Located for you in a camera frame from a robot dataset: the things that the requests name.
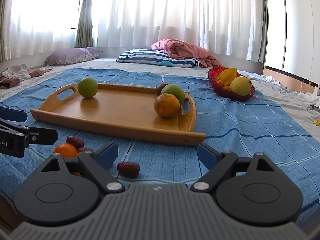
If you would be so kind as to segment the blue striped pillow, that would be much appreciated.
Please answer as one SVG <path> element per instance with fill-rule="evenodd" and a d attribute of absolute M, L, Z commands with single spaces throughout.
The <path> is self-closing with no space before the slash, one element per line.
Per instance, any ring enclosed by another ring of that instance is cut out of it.
<path fill-rule="evenodd" d="M 185 58 L 182 60 L 170 57 L 165 52 L 152 49 L 131 49 L 127 50 L 116 59 L 120 63 L 140 63 L 165 67 L 193 68 L 200 66 L 196 58 Z"/>

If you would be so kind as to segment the pink clothes pile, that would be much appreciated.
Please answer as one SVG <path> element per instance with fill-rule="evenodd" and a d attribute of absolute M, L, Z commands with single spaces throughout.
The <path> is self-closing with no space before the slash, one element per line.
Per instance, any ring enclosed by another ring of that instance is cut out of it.
<path fill-rule="evenodd" d="M 28 69 L 25 63 L 16 64 L 1 72 L 1 89 L 15 87 L 24 80 L 43 76 L 50 71 L 52 71 L 52 68 Z"/>

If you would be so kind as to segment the red glass fruit bowl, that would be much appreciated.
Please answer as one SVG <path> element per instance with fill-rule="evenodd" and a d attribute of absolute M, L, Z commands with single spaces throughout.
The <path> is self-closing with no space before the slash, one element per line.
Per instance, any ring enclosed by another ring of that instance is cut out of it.
<path fill-rule="evenodd" d="M 226 69 L 225 67 L 214 67 L 214 68 L 210 68 L 210 70 L 208 71 L 209 84 L 213 88 L 213 91 L 217 95 L 224 98 L 230 98 L 231 100 L 236 100 L 236 101 L 249 100 L 255 94 L 255 87 L 253 85 L 251 85 L 251 90 L 246 96 L 240 96 L 231 90 L 224 89 L 223 87 L 221 87 L 216 83 L 215 81 L 216 77 L 225 69 Z"/>

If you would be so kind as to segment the red jujube date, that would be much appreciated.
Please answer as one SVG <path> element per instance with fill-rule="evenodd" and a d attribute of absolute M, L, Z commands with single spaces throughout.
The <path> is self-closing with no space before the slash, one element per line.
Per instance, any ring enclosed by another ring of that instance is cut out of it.
<path fill-rule="evenodd" d="M 80 147 L 80 148 L 77 149 L 78 153 L 85 152 L 85 151 L 92 151 L 92 149 L 87 148 L 87 147 Z"/>
<path fill-rule="evenodd" d="M 136 178 L 140 172 L 140 166 L 137 163 L 121 162 L 117 166 L 118 172 L 127 178 Z"/>
<path fill-rule="evenodd" d="M 76 149 L 83 148 L 84 142 L 76 136 L 68 136 L 66 142 L 74 146 Z"/>

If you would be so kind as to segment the dark purple plum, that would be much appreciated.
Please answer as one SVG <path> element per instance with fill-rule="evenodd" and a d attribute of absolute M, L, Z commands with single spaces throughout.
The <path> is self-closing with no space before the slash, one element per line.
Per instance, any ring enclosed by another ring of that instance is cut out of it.
<path fill-rule="evenodd" d="M 161 95 L 162 89 L 163 89 L 165 86 L 167 86 L 167 85 L 169 85 L 169 83 L 164 83 L 164 82 L 159 83 L 159 84 L 156 86 L 156 88 L 155 88 L 156 94 L 157 94 L 158 96 Z"/>

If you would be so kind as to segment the orange tangerine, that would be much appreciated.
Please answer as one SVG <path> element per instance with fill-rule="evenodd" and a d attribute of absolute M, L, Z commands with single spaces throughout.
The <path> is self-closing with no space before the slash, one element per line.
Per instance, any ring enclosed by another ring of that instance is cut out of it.
<path fill-rule="evenodd" d="M 67 142 L 56 146 L 54 153 L 59 153 L 64 158 L 74 158 L 78 155 L 77 149 Z"/>

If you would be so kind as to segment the green curtain left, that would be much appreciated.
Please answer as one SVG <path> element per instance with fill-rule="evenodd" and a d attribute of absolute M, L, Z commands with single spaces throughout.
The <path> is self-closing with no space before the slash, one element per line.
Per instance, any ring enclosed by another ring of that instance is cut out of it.
<path fill-rule="evenodd" d="M 92 47 L 92 0 L 79 0 L 79 10 L 75 48 Z"/>

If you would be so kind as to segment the yellow pear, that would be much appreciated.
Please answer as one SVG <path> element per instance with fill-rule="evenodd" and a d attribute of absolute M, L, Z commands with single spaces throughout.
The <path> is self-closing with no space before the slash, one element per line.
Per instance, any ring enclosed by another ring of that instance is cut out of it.
<path fill-rule="evenodd" d="M 245 76 L 236 77 L 229 85 L 232 92 L 246 96 L 251 91 L 252 83 L 251 80 Z"/>

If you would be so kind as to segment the yellowish orange fruit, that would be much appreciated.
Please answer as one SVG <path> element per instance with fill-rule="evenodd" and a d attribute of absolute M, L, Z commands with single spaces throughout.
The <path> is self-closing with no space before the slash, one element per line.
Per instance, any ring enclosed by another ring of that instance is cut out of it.
<path fill-rule="evenodd" d="M 180 102 L 176 96 L 168 93 L 157 96 L 154 102 L 156 113 L 162 118 L 172 118 L 180 110 Z"/>

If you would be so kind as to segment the white sheer curtain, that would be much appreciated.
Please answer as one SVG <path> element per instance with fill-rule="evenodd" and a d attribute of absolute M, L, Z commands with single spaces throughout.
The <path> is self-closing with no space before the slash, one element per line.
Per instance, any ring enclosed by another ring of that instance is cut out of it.
<path fill-rule="evenodd" d="M 174 38 L 259 60 L 263 0 L 92 0 L 93 47 Z M 1 60 L 75 47 L 79 0 L 1 0 Z"/>

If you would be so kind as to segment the green curtain right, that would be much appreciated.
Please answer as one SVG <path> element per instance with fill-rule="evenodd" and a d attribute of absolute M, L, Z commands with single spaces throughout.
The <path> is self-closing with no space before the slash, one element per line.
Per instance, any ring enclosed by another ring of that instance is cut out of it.
<path fill-rule="evenodd" d="M 265 65 L 268 36 L 268 0 L 263 0 L 262 16 L 261 45 L 258 62 Z"/>

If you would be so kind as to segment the wooden serving tray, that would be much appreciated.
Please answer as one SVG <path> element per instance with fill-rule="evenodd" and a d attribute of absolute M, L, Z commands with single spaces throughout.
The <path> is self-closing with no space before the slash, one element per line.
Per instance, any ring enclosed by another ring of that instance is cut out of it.
<path fill-rule="evenodd" d="M 34 119 L 79 131 L 160 144 L 197 146 L 206 135 L 194 131 L 196 104 L 185 93 L 183 109 L 172 118 L 161 118 L 154 109 L 155 88 L 99 84 L 97 94 L 86 99 L 76 83 L 53 92 L 39 109 L 31 109 Z"/>

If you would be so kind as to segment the green apple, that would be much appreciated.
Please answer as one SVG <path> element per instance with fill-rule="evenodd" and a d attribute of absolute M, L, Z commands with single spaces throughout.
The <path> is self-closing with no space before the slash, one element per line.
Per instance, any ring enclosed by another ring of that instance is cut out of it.
<path fill-rule="evenodd" d="M 98 92 L 98 83 L 93 78 L 85 77 L 78 83 L 78 92 L 84 98 L 93 98 Z"/>
<path fill-rule="evenodd" d="M 165 93 L 174 95 L 180 102 L 180 105 L 184 103 L 185 94 L 182 88 L 179 87 L 178 85 L 168 84 L 164 86 L 163 89 L 161 90 L 161 94 L 165 94 Z"/>

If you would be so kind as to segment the pink crumpled quilt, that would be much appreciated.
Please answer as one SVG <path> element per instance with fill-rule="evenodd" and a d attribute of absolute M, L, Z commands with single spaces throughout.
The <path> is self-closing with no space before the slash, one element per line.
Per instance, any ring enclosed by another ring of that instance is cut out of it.
<path fill-rule="evenodd" d="M 223 66 L 218 59 L 213 57 L 209 50 L 180 40 L 172 38 L 162 39 L 152 44 L 151 48 L 165 52 L 170 57 L 178 60 L 188 57 L 198 59 L 200 66 L 204 68 Z"/>

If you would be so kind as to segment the yellow starfruit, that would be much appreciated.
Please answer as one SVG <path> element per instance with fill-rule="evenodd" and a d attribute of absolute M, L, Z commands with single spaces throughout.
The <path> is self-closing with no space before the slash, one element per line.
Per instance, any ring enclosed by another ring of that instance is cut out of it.
<path fill-rule="evenodd" d="M 238 71 L 236 68 L 227 68 L 216 77 L 215 81 L 222 80 L 225 86 L 228 86 L 237 77 L 237 75 Z"/>

